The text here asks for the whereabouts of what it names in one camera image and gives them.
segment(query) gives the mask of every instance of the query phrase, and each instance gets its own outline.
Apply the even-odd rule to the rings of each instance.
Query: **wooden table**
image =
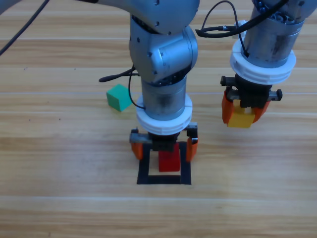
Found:
[[[201,2],[194,29],[216,2]],[[23,0],[0,16],[0,47],[41,3]],[[251,1],[233,3],[248,19]],[[209,23],[232,24],[232,15],[224,4]],[[315,13],[295,46],[297,68],[274,87],[283,100],[250,129],[221,120],[234,40],[199,38],[187,88],[200,135],[193,185],[136,185],[135,108],[118,113],[105,95],[127,78],[98,83],[131,67],[129,14],[51,0],[0,57],[0,237],[316,238],[316,23]]]

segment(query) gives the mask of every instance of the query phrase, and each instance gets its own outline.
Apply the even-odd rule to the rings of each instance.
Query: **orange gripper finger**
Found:
[[[256,123],[262,117],[262,115],[266,112],[268,105],[269,102],[265,104],[264,108],[253,108],[254,114],[256,115],[253,123]]]
[[[131,149],[138,160],[143,159],[143,144],[142,143],[131,143]]]
[[[230,121],[230,118],[233,114],[234,107],[233,102],[227,100],[226,91],[224,91],[224,95],[222,98],[222,120],[223,123],[228,124]]]
[[[186,161],[191,162],[196,153],[197,153],[197,146],[198,146],[198,141],[197,143],[193,144],[192,138],[187,139],[187,155],[186,155]]]

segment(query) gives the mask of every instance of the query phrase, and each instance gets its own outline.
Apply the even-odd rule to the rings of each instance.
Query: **white ring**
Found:
[[[139,97],[137,104],[143,106],[143,97]],[[188,95],[185,98],[185,110],[173,120],[156,120],[149,117],[141,108],[136,108],[137,119],[140,125],[155,135],[173,135],[184,130],[192,119],[193,102]]]
[[[296,64],[296,56],[292,51],[287,62],[277,68],[262,68],[248,62],[241,54],[241,42],[233,45],[230,57],[232,69],[243,79],[262,85],[273,85],[284,82],[292,73]]]

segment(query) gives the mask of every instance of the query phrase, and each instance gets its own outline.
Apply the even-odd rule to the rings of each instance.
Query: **yellow cube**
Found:
[[[234,111],[227,124],[228,127],[249,128],[255,118],[255,113],[251,108],[241,108],[239,101],[234,101]]]

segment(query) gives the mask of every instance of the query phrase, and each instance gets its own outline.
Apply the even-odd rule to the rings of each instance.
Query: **metal cylinder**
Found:
[[[154,86],[142,80],[143,103],[146,114],[156,120],[173,120],[185,110],[185,77],[178,83]]]
[[[259,15],[254,7],[252,18]],[[285,24],[275,19],[266,19],[247,31],[244,45],[248,57],[245,59],[259,67],[275,68],[284,65],[291,53],[304,22]]]

